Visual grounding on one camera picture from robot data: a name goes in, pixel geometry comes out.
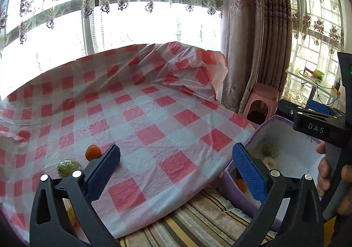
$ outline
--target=charger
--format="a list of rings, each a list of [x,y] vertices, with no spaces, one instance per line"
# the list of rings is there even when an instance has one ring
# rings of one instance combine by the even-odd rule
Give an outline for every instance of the charger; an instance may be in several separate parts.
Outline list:
[[[340,83],[340,81],[341,81],[341,79],[339,78],[339,79],[337,79],[337,81],[336,81],[336,83],[335,83],[335,89],[337,90],[337,91],[339,91],[339,89],[340,89],[340,85],[341,85],[341,83]]]

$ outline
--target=human hand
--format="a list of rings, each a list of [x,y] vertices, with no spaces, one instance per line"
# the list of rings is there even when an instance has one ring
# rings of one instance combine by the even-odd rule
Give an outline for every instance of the human hand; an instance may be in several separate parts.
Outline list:
[[[319,154],[325,154],[325,142],[320,143],[316,147],[316,152]],[[318,171],[318,184],[316,189],[318,191],[318,195],[322,197],[324,196],[325,191],[330,188],[330,180],[328,179],[330,166],[326,160],[326,156],[320,161]],[[342,168],[341,178],[348,183],[352,183],[352,165],[345,165]],[[350,185],[347,189],[344,198],[337,208],[337,213],[341,215],[352,213],[352,185]]]

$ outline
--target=green object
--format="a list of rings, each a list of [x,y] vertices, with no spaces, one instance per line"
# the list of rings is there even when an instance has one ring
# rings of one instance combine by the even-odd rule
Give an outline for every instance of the green object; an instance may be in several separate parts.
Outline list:
[[[82,167],[79,162],[74,159],[62,160],[57,165],[57,171],[60,178],[66,178],[76,170],[82,170]]]
[[[262,148],[262,154],[265,157],[276,157],[279,155],[279,150],[276,145],[273,144],[264,144]]]
[[[320,70],[314,70],[314,72],[316,73],[316,75],[318,76],[318,78],[320,79],[320,80],[323,80],[324,79],[324,73],[323,72],[321,72]]]

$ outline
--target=striped rug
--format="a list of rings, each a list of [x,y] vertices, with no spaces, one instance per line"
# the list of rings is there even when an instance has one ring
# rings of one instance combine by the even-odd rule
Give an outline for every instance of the striped rug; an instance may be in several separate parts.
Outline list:
[[[118,241],[122,247],[231,247],[250,220],[206,188],[168,216]],[[274,237],[269,231],[263,243]]]

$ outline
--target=cable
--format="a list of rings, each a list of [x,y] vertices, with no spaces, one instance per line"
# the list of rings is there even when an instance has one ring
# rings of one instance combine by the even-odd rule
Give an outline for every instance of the cable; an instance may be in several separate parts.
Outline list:
[[[309,80],[311,80],[309,77],[307,77],[306,75],[304,75],[303,73],[301,73],[301,71],[304,72],[304,70],[300,70],[300,71],[299,71],[300,75],[302,75],[302,76],[308,78]]]
[[[321,81],[316,80],[316,81],[315,81],[315,83],[316,83],[317,85],[319,85],[320,87],[322,87],[322,88],[326,88],[326,89],[334,89],[334,88],[336,88],[335,86],[334,86],[334,87],[332,87],[332,88],[330,88],[330,87],[324,87],[324,86],[321,86],[320,84],[318,84],[318,83],[317,83],[317,81],[318,81],[318,82],[321,82]]]
[[[339,96],[337,95],[337,97],[335,98],[335,100],[333,100],[331,103],[324,104],[324,103],[321,101],[321,99],[320,99],[319,93],[316,92],[316,94],[317,94],[317,96],[318,96],[318,99],[319,99],[320,103],[323,104],[323,105],[325,105],[325,106],[329,106],[329,105],[333,104],[333,103],[339,98]]]

